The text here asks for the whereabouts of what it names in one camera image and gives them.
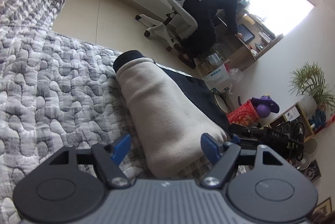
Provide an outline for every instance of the brown slipper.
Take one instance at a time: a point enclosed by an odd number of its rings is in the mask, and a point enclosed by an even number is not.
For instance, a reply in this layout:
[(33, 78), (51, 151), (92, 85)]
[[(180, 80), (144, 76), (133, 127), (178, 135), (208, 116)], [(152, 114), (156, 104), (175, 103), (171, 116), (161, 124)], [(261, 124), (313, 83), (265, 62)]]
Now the brown slipper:
[(185, 54), (185, 49), (183, 47), (180, 46), (180, 44), (176, 43), (173, 46), (178, 52)]
[(195, 62), (194, 62), (193, 59), (192, 59), (191, 61), (189, 61), (189, 60), (187, 60), (187, 59), (185, 59), (185, 58), (183, 57), (183, 54), (180, 54), (180, 55), (178, 56), (178, 58), (179, 58), (183, 63), (185, 63), (188, 67), (190, 67), (191, 69), (195, 69)]

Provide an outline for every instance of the person bending over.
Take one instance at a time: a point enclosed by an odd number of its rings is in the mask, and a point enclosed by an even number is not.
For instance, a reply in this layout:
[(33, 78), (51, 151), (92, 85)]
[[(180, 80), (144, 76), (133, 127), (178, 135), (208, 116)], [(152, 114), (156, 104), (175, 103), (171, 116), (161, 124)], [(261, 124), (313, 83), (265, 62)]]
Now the person bending over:
[(187, 66), (195, 69), (194, 58), (208, 50), (216, 42), (213, 19), (218, 9), (223, 9), (225, 23), (229, 31), (238, 38), (243, 35), (238, 33), (236, 24), (237, 4), (242, 0), (185, 0), (183, 8), (193, 16), (198, 23), (197, 30), (188, 38), (176, 44), (175, 48), (181, 52), (179, 58)]

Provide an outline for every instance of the dark jacket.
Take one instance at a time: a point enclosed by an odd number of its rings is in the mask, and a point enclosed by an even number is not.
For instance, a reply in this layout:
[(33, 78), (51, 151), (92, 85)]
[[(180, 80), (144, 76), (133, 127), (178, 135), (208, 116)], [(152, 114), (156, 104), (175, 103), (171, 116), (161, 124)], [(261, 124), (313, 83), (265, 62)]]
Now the dark jacket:
[(197, 22), (211, 20), (218, 9), (223, 9), (225, 23), (233, 34), (237, 34), (236, 11), (237, 0), (185, 0), (183, 8), (191, 14)]

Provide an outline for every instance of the gray plaid quilt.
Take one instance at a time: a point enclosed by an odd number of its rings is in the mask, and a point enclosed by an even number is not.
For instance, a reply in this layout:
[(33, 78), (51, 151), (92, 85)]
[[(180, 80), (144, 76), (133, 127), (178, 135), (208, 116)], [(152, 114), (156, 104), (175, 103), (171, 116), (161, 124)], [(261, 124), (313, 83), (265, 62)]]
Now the gray plaid quilt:
[[(0, 223), (20, 221), (14, 187), (63, 145), (89, 148), (130, 133), (120, 168), (130, 179), (150, 176), (115, 79), (120, 52), (53, 32), (64, 2), (0, 0)], [(202, 157), (176, 178), (209, 168)]]

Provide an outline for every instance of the window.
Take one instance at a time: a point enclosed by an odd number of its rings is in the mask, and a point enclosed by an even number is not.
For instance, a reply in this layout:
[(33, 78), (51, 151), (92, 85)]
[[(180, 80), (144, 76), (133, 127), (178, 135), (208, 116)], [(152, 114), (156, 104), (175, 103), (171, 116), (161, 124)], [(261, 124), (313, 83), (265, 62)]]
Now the window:
[(276, 36), (286, 35), (314, 6), (307, 0), (249, 0), (249, 13), (261, 20)]

